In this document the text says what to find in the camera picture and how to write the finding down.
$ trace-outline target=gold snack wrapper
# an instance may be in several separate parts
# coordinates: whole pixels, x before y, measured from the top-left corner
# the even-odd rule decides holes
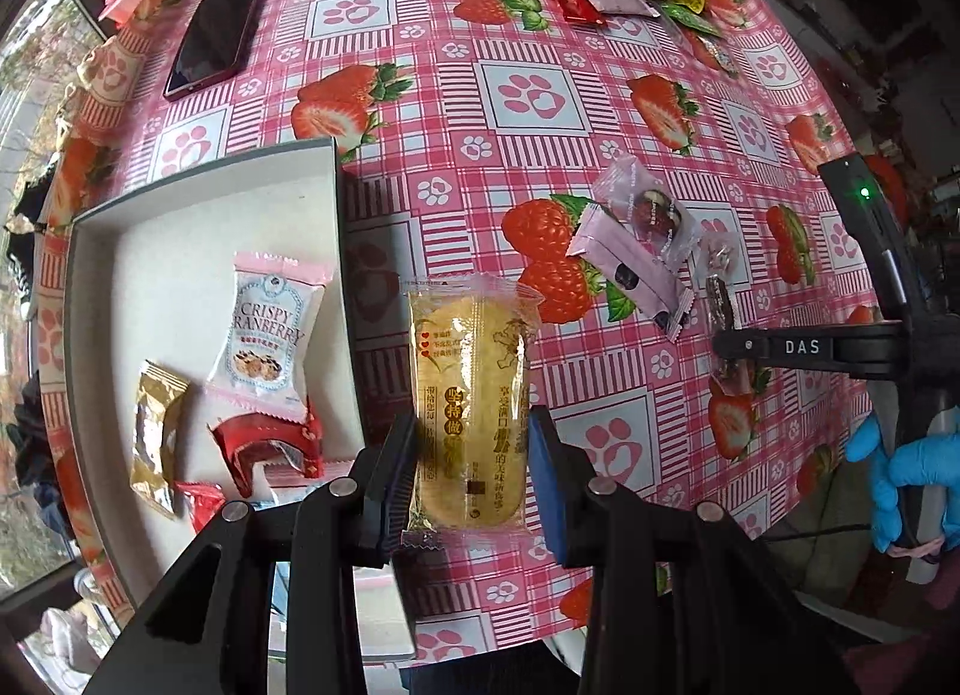
[[[419,460],[407,529],[522,529],[541,297],[492,275],[421,282],[409,297]]]
[[[136,387],[130,486],[166,518],[174,518],[176,424],[190,382],[153,362],[143,363]]]

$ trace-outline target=phone screen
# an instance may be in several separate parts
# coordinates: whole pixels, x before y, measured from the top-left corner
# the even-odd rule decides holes
[[[167,80],[167,93],[222,73],[240,59],[256,0],[203,0],[190,19]]]

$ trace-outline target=blue gripper pad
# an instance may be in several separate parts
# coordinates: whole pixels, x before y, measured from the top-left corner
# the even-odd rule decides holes
[[[534,483],[536,506],[539,509],[541,525],[544,527],[544,540],[547,549],[560,564],[566,561],[566,513],[563,497],[557,483],[557,470],[546,446],[546,438],[557,436],[556,430],[544,435],[544,426],[553,429],[549,416],[546,422],[539,416],[531,416],[527,425],[530,478]]]

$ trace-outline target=cable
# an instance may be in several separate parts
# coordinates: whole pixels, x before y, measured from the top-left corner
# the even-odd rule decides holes
[[[760,540],[767,543],[776,543],[781,540],[800,540],[805,537],[819,537],[820,535],[835,535],[837,532],[862,532],[870,530],[869,524],[841,524],[839,527],[827,527],[814,532],[795,532],[793,535],[761,535]]]

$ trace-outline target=smartphone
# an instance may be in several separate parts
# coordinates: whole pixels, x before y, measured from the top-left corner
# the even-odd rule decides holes
[[[203,0],[190,19],[163,89],[173,101],[227,80],[244,66],[261,0]]]

